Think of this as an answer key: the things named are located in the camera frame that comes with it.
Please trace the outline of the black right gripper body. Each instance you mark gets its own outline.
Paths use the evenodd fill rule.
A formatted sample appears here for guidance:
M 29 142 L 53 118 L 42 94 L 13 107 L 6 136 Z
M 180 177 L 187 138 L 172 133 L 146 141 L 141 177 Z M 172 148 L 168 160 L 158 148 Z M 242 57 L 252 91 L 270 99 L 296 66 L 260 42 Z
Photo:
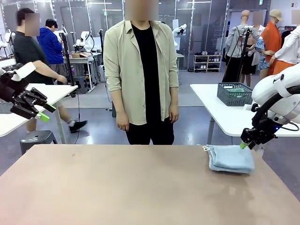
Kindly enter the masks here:
M 277 139 L 277 136 L 256 128 L 245 128 L 242 131 L 241 139 L 246 144 L 259 145 L 266 144 L 272 139 Z

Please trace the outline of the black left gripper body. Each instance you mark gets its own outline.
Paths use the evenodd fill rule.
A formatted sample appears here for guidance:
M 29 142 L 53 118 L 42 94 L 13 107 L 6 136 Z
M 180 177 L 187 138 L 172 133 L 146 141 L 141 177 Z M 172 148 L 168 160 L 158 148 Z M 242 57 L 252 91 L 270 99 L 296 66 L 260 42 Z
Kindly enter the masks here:
M 14 81 L 12 78 L 17 75 L 14 71 L 4 71 L 0 75 L 0 109 L 10 110 L 12 107 L 11 101 L 22 100 L 19 97 L 23 94 L 26 87 L 28 86 L 28 81 L 23 78 L 20 81 Z

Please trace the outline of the person's left hand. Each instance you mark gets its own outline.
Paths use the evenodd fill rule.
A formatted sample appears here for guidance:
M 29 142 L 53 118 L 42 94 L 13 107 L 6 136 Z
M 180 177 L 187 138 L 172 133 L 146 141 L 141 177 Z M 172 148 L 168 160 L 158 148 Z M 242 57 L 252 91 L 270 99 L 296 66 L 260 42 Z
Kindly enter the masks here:
M 179 107 L 177 104 L 171 104 L 169 107 L 169 119 L 171 123 L 175 123 L 179 119 Z

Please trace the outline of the person's right hand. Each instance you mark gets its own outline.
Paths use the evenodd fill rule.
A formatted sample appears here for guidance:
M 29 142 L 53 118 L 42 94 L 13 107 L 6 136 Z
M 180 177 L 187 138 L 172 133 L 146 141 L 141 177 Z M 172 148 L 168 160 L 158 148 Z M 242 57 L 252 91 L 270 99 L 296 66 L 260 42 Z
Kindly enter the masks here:
M 129 130 L 129 119 L 124 111 L 116 112 L 117 127 L 123 131 Z

